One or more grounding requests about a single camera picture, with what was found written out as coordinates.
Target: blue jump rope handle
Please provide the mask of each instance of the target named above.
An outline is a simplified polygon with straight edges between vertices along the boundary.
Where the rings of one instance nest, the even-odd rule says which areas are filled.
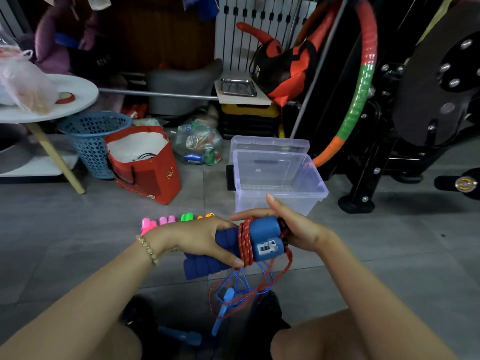
[[[271,259],[272,257],[284,253],[283,244],[278,236],[280,236],[280,226],[276,217],[271,216],[261,218],[253,221],[250,224],[250,237],[252,239],[252,244],[255,242],[263,242],[265,240],[268,241],[271,238],[275,238],[279,248],[279,251],[270,255],[260,255],[260,253],[257,253],[254,248],[255,261]],[[238,227],[229,228],[228,230],[217,231],[215,235],[215,241],[220,247],[240,258],[238,237]],[[230,268],[230,266],[209,256],[197,256],[187,253],[185,253],[185,256],[187,259],[183,261],[183,269],[185,271],[185,277],[187,280],[206,277],[209,274],[215,274]]]

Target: gray tile floor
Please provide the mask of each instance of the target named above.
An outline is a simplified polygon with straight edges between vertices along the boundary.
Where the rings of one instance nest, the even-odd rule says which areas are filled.
[[[383,177],[370,215],[340,211],[337,200],[350,184],[334,176],[327,182],[330,195],[309,214],[336,231],[462,359],[480,357],[480,202],[437,191],[433,180],[479,167],[479,150],[474,142],[448,152],[419,185]],[[92,177],[82,196],[68,184],[0,185],[0,343],[129,246],[143,218],[234,213],[225,165],[180,163],[183,190],[169,206]],[[275,269],[285,264],[278,260]],[[253,281],[259,277],[254,267],[248,273]],[[224,276],[187,282],[183,255],[171,253],[140,292],[155,300],[164,325],[202,330],[213,324],[209,286]],[[300,250],[275,291],[291,324],[346,306],[321,260]],[[229,357],[231,347],[224,348]]]

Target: metal pole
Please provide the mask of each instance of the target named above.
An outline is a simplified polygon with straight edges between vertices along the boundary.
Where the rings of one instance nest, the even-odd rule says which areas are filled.
[[[293,14],[292,27],[290,28],[290,32],[288,33],[288,39],[286,40],[285,49],[290,49],[292,47],[293,32],[295,31],[295,28],[297,27],[297,19],[298,19],[299,14],[300,14],[300,5],[302,4],[302,1],[303,0],[298,0],[297,8],[295,9],[295,13]]]
[[[321,52],[320,61],[318,62],[318,66],[317,66],[317,69],[315,71],[315,77],[313,78],[313,81],[310,84],[310,87],[309,87],[309,89],[307,91],[307,94],[305,96],[305,100],[303,101],[300,112],[298,113],[297,121],[295,121],[295,126],[293,127],[292,134],[290,135],[291,139],[295,138],[295,134],[297,134],[297,130],[298,130],[300,122],[303,118],[303,114],[305,114],[305,110],[307,108],[308,101],[310,100],[310,97],[312,96],[312,92],[315,88],[315,84],[317,83],[318,76],[320,75],[320,71],[322,70],[322,67],[325,63],[325,59],[327,59],[328,50],[330,49],[330,46],[332,44],[335,33],[337,32],[337,29],[339,27],[340,19],[342,18],[343,12],[345,11],[345,8],[347,7],[348,2],[349,2],[349,0],[343,0],[342,1],[342,5],[340,6],[340,9],[339,9],[338,14],[335,18],[335,21],[333,22],[332,29],[330,30],[330,34],[328,34],[327,42],[325,43],[325,47],[323,48],[323,51]]]
[[[146,90],[119,90],[116,88],[99,88],[99,92],[105,94],[118,94],[118,95],[131,95],[131,96],[144,96],[144,97],[172,97],[172,98],[188,98],[190,100],[207,100],[218,101],[217,96],[198,96],[195,94],[175,94],[175,93],[162,93],[162,92],[149,92]]]

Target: perforated basket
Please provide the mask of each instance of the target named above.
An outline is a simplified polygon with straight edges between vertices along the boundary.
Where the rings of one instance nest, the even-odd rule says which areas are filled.
[[[57,127],[69,135],[90,174],[109,180],[114,175],[107,166],[107,146],[103,138],[130,127],[132,123],[132,119],[124,114],[101,111],[66,117]]]

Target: black and red weight bag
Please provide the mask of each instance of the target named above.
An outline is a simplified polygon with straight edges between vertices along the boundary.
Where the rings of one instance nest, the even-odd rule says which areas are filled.
[[[250,64],[253,80],[281,107],[306,91],[314,78],[318,51],[333,24],[339,4],[324,3],[314,14],[322,14],[326,10],[328,13],[320,26],[300,45],[288,50],[265,31],[244,22],[237,23],[238,29],[251,34],[261,43]],[[299,37],[306,34],[306,26],[307,24],[304,25]]]

